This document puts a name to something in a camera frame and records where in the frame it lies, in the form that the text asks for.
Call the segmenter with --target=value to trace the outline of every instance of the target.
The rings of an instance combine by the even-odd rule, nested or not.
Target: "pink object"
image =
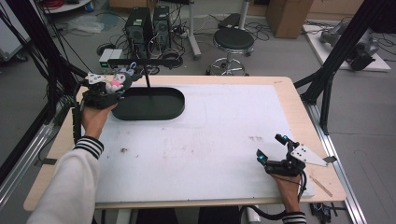
[[[118,81],[118,80],[112,80],[111,82],[110,82],[110,85],[112,85],[112,86],[119,86],[121,83]]]

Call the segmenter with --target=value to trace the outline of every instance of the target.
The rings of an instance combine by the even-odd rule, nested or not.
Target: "hand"
[[[301,180],[301,176],[283,176],[283,175],[272,175],[272,178],[277,183],[277,187],[282,198],[282,202],[285,205],[287,213],[300,212],[300,205],[298,202],[298,189]]]
[[[85,129],[85,136],[99,139],[102,129],[105,126],[108,113],[117,105],[111,105],[106,109],[96,109],[84,107],[82,111],[82,126]]]

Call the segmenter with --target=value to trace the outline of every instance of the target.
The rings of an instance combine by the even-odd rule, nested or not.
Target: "white sleeve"
[[[102,151],[101,142],[84,136],[64,154],[27,223],[92,223]]]

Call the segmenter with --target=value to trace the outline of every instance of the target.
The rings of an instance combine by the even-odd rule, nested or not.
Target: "desk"
[[[169,84],[240,84],[240,85],[272,85],[285,113],[290,126],[293,140],[305,143],[320,157],[326,157],[326,153],[304,109],[300,97],[293,83],[287,77],[206,77],[206,76],[151,76],[153,85]],[[74,143],[72,139],[72,116],[69,113],[64,125],[56,138],[48,158],[59,159],[65,152],[70,150]],[[34,210],[35,206],[49,184],[53,176],[54,166],[43,165],[31,191],[24,203],[28,211]],[[330,167],[319,167],[307,164],[305,172],[312,183],[315,196],[302,199],[303,202],[336,202],[343,201],[346,197],[344,189],[335,173]],[[210,201],[183,201],[183,202],[133,202],[133,203],[106,203],[97,204],[97,208],[139,208],[139,207],[166,207],[166,206],[201,206],[201,205],[232,205],[232,204],[260,204],[280,203],[278,198],[273,199],[244,199],[244,200],[210,200]]]

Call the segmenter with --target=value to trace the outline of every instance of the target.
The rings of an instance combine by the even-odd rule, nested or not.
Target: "stool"
[[[245,66],[232,58],[233,54],[249,54],[254,39],[246,31],[235,28],[223,28],[215,32],[213,44],[227,52],[227,58],[215,60],[206,70],[207,75],[245,76]]]

